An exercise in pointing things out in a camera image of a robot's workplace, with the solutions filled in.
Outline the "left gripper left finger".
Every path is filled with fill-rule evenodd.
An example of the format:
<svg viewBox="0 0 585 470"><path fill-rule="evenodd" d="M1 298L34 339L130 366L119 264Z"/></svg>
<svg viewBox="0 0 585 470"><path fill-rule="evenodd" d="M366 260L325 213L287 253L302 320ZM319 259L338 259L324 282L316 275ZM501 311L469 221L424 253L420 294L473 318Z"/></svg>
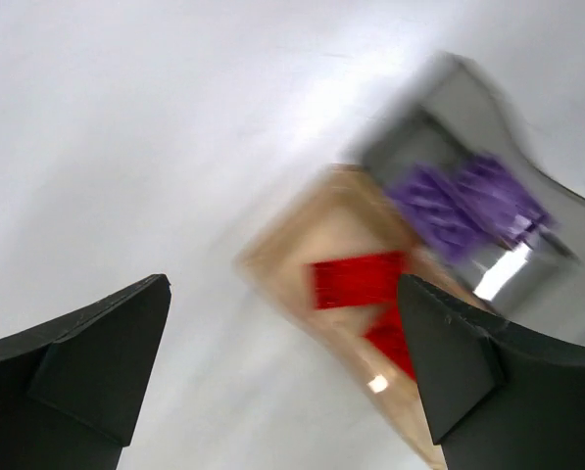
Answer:
<svg viewBox="0 0 585 470"><path fill-rule="evenodd" d="M171 304L164 274L0 339L0 469L115 469Z"/></svg>

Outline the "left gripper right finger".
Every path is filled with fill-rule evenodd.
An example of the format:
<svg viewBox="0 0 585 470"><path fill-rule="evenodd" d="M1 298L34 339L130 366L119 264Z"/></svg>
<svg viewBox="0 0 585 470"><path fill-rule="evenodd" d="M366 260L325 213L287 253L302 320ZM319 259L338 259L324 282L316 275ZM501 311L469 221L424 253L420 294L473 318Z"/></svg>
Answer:
<svg viewBox="0 0 585 470"><path fill-rule="evenodd" d="M414 275L398 306L432 442L450 469L585 469L585 347Z"/></svg>

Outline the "purple lego piece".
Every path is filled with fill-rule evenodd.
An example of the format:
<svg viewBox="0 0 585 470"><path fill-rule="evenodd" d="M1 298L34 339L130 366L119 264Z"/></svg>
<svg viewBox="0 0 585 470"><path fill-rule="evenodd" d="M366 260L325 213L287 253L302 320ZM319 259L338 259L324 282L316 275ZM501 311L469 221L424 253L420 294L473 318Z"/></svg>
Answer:
<svg viewBox="0 0 585 470"><path fill-rule="evenodd" d="M448 263L490 241L481 218L437 169L417 165L386 190L404 220Z"/></svg>
<svg viewBox="0 0 585 470"><path fill-rule="evenodd" d="M453 182L491 234L508 246L515 246L536 230L551 228L555 223L495 156L474 155L457 170Z"/></svg>

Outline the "red lego piece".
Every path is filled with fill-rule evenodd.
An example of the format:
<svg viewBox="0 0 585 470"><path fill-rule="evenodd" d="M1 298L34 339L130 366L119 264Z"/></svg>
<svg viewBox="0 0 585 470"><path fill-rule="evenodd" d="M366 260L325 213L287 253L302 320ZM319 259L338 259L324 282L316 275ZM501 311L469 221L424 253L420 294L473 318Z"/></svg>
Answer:
<svg viewBox="0 0 585 470"><path fill-rule="evenodd" d="M329 259L310 265L315 309L391 305L407 270L402 251Z"/></svg>
<svg viewBox="0 0 585 470"><path fill-rule="evenodd" d="M409 378L416 380L401 315L396 304L388 305L386 310L373 320L364 333L364 338Z"/></svg>

